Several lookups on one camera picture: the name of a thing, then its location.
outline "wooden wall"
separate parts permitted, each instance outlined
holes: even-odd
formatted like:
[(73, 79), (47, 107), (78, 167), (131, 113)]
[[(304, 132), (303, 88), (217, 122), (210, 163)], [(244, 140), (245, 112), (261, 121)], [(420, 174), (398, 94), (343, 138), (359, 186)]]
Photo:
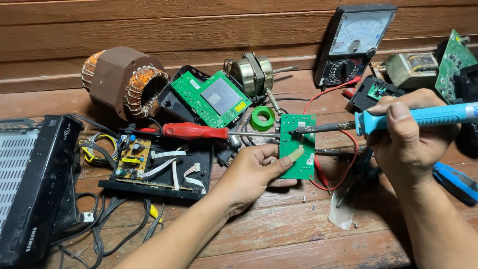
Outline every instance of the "wooden wall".
[(390, 2), (397, 15), (375, 60), (430, 51), (455, 28), (478, 41), (469, 0), (0, 0), (0, 93), (80, 88), (90, 55), (124, 45), (154, 55), (170, 73), (212, 73), (243, 52), (274, 68), (310, 69), (338, 5)]

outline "green tape roll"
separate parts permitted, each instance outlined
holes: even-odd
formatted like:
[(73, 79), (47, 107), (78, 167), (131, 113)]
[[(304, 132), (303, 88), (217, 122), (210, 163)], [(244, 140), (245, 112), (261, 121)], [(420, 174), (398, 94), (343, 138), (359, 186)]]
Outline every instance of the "green tape roll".
[[(259, 116), (264, 116), (267, 120), (261, 121)], [(267, 131), (269, 130), (275, 122), (275, 114), (272, 109), (266, 106), (256, 107), (251, 114), (251, 125), (257, 131)]]

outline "ventilation grille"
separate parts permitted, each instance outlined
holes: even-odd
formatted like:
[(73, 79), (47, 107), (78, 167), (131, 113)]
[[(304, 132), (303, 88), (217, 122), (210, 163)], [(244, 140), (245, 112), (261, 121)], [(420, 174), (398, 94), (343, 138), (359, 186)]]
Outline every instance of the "ventilation grille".
[(39, 130), (0, 132), (0, 232), (22, 180)]

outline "wooden workbench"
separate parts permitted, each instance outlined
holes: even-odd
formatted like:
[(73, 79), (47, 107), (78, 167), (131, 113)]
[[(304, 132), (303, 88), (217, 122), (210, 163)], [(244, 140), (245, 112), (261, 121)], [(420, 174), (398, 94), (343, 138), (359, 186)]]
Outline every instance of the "wooden workbench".
[[(310, 70), (277, 75), (273, 92), (280, 97), (311, 98), (319, 91), (312, 82)], [(353, 115), (345, 109), (348, 101), (341, 90), (328, 93), (309, 106), (308, 113), (317, 114), (317, 123), (349, 121)], [(289, 113), (302, 113), (305, 101), (281, 101)], [(94, 106), (84, 89), (0, 94), (0, 117), (34, 117), (45, 114), (78, 113), (107, 126), (121, 126), (113, 114), (105, 114)], [(81, 138), (96, 133), (86, 124)], [(365, 141), (356, 137), (360, 145)], [(344, 134), (329, 132), (318, 134), (317, 148), (350, 147), (352, 142)], [(323, 170), (336, 184), (348, 165), (332, 157), (319, 157)], [(452, 144), (442, 162), (478, 178), (476, 161), (462, 155)], [(221, 177), (225, 168), (214, 164), (211, 187)], [(85, 164), (85, 175), (76, 184), (77, 192), (101, 193), (99, 179), (111, 173), (106, 168)], [(468, 208), (449, 195), (453, 204), (478, 229), (478, 207)], [(91, 210), (93, 199), (78, 201), (80, 211)], [(380, 185), (367, 190), (358, 199), (354, 221), (357, 228), (342, 230), (327, 221), (330, 196), (308, 181), (300, 186), (280, 192), (265, 192), (251, 209), (225, 227), (209, 242), (193, 261), (191, 269), (312, 269), (312, 268), (395, 268), (410, 263), (411, 247), (398, 201), (387, 179), (382, 176)], [(185, 212), (187, 207), (167, 205), (163, 219), (168, 226)], [(120, 206), (107, 221), (101, 237), (105, 250), (112, 249), (143, 219), (142, 201), (131, 201)], [(110, 269), (137, 248), (149, 224), (116, 253), (105, 257), (99, 268)], [(67, 249), (80, 255), (89, 265), (94, 264), (91, 234), (70, 240)], [(157, 246), (161, 251), (166, 245)], [(43, 268), (58, 268), (60, 255), (53, 247)], [(83, 268), (78, 261), (65, 258), (64, 268)]]

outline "brown plastic stator cover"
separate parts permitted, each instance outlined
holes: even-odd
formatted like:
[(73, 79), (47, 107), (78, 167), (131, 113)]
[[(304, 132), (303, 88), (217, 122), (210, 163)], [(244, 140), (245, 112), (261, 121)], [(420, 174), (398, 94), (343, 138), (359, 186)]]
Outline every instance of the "brown plastic stator cover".
[(134, 71), (143, 66), (164, 70), (161, 61), (128, 47), (107, 49), (98, 56), (89, 89), (96, 105), (114, 109), (118, 116), (130, 121), (123, 102), (125, 89)]

